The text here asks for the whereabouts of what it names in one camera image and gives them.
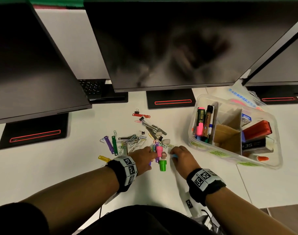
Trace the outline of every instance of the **desk surface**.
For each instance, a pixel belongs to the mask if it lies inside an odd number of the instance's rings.
[[[206,94],[205,88],[193,91],[196,97]],[[148,110],[145,92],[131,92],[128,103],[99,104],[90,110],[72,112],[66,139],[0,150],[0,205],[22,200],[48,186],[104,165],[98,156],[113,158],[114,155],[106,144],[99,142],[101,138],[112,136],[114,130],[122,137],[144,130],[141,124],[134,122],[137,118],[132,113],[136,108],[140,113],[151,115],[150,122],[167,132],[166,138],[171,144],[189,148],[187,134],[193,107]],[[0,125],[0,137],[4,126]],[[151,143],[148,138],[146,146]],[[201,167],[212,169],[233,192],[250,201],[235,164],[189,149]],[[127,193],[103,206],[102,214],[133,204],[161,205],[187,214],[179,189],[183,187],[188,191],[188,187],[185,180],[171,170],[169,159],[168,156],[166,172],[160,172],[159,165],[153,162],[152,170],[137,178]]]
[[[298,204],[298,105],[268,106],[268,111],[278,123],[283,167],[237,167],[253,205],[266,208]]]

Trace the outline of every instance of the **cable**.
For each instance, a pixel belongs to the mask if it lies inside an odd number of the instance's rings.
[[[202,209],[201,211],[206,212],[206,214],[208,215],[208,217],[209,217],[209,219],[210,219],[210,221],[211,221],[211,224],[212,224],[212,229],[211,229],[211,230],[212,230],[213,232],[215,232],[215,231],[214,231],[213,222],[212,222],[212,219],[211,219],[210,215],[209,215],[208,212],[207,212],[206,210],[204,210],[204,209]]]
[[[101,210],[102,210],[102,206],[100,207],[99,219],[101,218]]]

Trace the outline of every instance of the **brown floor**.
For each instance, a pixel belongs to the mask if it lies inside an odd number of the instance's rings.
[[[298,234],[298,205],[269,208],[271,216]]]

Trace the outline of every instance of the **black wristband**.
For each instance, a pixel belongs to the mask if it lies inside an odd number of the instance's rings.
[[[206,206],[205,200],[208,194],[212,194],[226,186],[224,181],[209,169],[198,168],[193,170],[187,176],[186,181],[189,186],[190,196],[203,206]]]
[[[137,176],[137,167],[135,162],[129,156],[119,156],[108,162],[106,165],[111,168],[119,182],[117,193],[125,192]]]

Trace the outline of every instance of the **red paper fastener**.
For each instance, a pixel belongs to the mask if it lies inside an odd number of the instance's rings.
[[[142,114],[133,114],[133,116],[137,116],[137,117],[145,117],[145,118],[150,118],[150,115],[142,115]]]

